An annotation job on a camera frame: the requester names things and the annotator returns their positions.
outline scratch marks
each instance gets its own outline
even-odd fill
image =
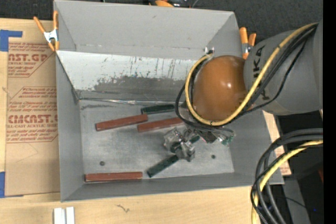
[[[122,205],[116,205],[116,206],[122,208],[122,210],[124,210],[124,212],[125,212],[126,214],[130,211],[129,208],[125,209]]]

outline wooden block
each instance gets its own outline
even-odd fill
[[[115,180],[138,180],[138,179],[142,179],[142,172],[97,173],[97,174],[85,175],[85,182],[108,182]]]
[[[141,114],[137,116],[131,116],[111,121],[103,121],[96,123],[96,130],[97,131],[104,131],[118,127],[124,127],[132,124],[137,124],[141,122],[145,122],[148,120],[147,114]]]
[[[138,132],[147,132],[158,130],[162,128],[172,127],[176,125],[183,124],[183,121],[180,118],[171,118],[167,120],[153,121],[148,123],[143,123],[138,125]]]

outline cardboard sheet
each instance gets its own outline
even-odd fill
[[[8,44],[5,196],[59,191],[55,54],[33,20],[1,19],[0,29],[22,31]]]

